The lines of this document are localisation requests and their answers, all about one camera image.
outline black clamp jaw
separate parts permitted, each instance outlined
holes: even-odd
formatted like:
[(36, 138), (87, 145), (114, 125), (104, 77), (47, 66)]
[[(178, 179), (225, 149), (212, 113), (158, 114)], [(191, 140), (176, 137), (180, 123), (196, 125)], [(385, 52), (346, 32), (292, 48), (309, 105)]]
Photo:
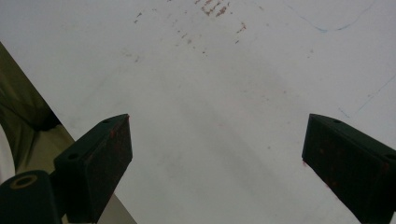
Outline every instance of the black clamp jaw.
[(344, 122), (310, 115), (303, 160), (362, 223), (390, 223), (396, 151)]
[(96, 223), (132, 160), (129, 116), (98, 123), (55, 160), (0, 186), (0, 223)]

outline white surface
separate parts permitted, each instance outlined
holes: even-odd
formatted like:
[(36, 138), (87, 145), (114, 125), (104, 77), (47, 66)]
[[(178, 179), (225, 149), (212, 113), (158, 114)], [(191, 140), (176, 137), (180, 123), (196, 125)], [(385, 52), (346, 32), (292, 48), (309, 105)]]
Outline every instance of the white surface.
[(14, 160), (6, 133), (0, 125), (0, 185), (15, 175)]
[(304, 134), (318, 113), (396, 148), (396, 2), (217, 2), (2, 0), (0, 40), (75, 139), (131, 115), (137, 223), (358, 223)]

